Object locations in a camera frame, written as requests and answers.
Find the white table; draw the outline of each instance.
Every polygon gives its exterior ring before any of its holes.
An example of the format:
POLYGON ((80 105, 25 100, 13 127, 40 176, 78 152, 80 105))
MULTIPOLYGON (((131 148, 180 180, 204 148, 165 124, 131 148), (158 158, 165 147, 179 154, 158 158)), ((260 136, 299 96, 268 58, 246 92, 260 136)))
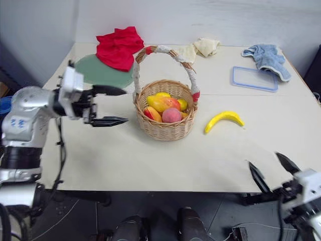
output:
MULTIPOLYGON (((231 85, 233 66, 255 68, 243 47, 221 46, 210 58, 197 57, 194 69, 201 89, 199 110, 191 133, 178 141, 148 137, 136 121, 132 94, 99 96, 98 114, 129 118, 112 128, 93 128, 82 120, 64 118, 67 163, 59 186, 64 190, 256 192, 248 163, 265 175, 271 188, 290 175, 278 162, 281 152, 302 169, 321 171, 321 107, 303 80, 286 61, 292 80, 270 93, 231 85), (204 135, 204 127, 225 110, 239 113, 243 128, 223 120, 204 135)), ((44 86, 53 89, 69 59, 96 52, 96 44, 76 43, 44 86)), ((148 56, 141 64, 144 84, 160 79, 189 83, 186 72, 169 56, 148 56)), ((51 187, 59 166, 57 130, 50 123, 42 155, 43 182, 51 187)))

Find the blue object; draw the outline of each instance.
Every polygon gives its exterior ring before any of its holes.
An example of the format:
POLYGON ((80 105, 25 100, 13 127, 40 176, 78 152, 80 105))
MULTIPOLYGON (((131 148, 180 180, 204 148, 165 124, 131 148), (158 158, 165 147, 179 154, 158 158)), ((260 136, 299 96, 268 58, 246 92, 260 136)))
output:
POLYGON ((256 67, 260 70, 271 70, 284 82, 288 82, 291 74, 283 67, 285 58, 277 54, 275 45, 258 44, 243 50, 242 56, 252 56, 256 67))
POLYGON ((11 110, 12 96, 7 96, 0 99, 0 114, 6 114, 11 110))
POLYGON ((272 72, 244 67, 233 67, 233 84, 276 92, 277 76, 272 72))

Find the plastic container lid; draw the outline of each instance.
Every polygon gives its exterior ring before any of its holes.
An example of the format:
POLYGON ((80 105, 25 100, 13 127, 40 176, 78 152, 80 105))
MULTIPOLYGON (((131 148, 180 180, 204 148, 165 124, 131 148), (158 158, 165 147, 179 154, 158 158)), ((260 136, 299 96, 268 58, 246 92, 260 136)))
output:
POLYGON ((239 66, 233 67, 233 84, 272 92, 278 89, 276 74, 239 66))
POLYGON ((7 96, 0 99, 0 114, 5 114, 11 110, 12 96, 7 96))

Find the wicker basket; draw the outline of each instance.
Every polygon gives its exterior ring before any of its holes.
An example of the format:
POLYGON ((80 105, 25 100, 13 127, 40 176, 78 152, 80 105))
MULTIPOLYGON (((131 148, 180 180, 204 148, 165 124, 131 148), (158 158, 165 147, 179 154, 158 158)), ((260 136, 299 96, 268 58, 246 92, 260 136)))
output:
POLYGON ((169 47, 149 46, 141 50, 134 61, 133 79, 135 84, 134 104, 140 127, 145 132, 156 140, 174 141, 185 137, 192 129, 195 114, 197 111, 197 101, 200 96, 199 88, 196 86, 195 72, 191 65, 169 47), (172 80, 160 80, 148 84, 142 90, 139 84, 139 64, 150 53, 167 53, 176 61, 180 62, 186 69, 192 83, 191 90, 188 86, 172 80), (185 110, 188 116, 175 123, 159 123, 151 120, 143 114, 143 110, 147 107, 146 98, 149 95, 155 95, 158 92, 167 92, 174 98, 182 98, 188 102, 188 107, 185 110))

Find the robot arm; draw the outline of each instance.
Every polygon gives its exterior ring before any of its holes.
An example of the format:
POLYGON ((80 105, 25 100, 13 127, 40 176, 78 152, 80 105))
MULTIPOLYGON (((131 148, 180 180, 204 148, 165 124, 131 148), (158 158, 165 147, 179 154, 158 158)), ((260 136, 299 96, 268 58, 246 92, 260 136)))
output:
POLYGON ((285 155, 281 153, 276 155, 285 170, 293 175, 293 179, 283 183, 282 187, 270 191, 261 172, 249 163, 254 181, 263 192, 265 201, 281 201, 280 207, 286 213, 284 221, 297 228, 302 240, 320 241, 321 210, 315 201, 321 200, 321 173, 312 169, 301 171, 285 155))
POLYGON ((11 112, 3 121, 5 150, 0 164, 0 203, 9 207, 9 211, 14 207, 25 210, 23 216, 37 216, 46 206, 45 187, 37 180, 41 178, 41 153, 50 119, 83 118, 85 124, 93 127, 111 127, 128 121, 115 116, 96 118, 94 97, 100 93, 125 94, 122 89, 94 85, 83 90, 83 75, 71 66, 67 67, 59 87, 54 91, 35 86, 19 90, 12 98, 11 112))

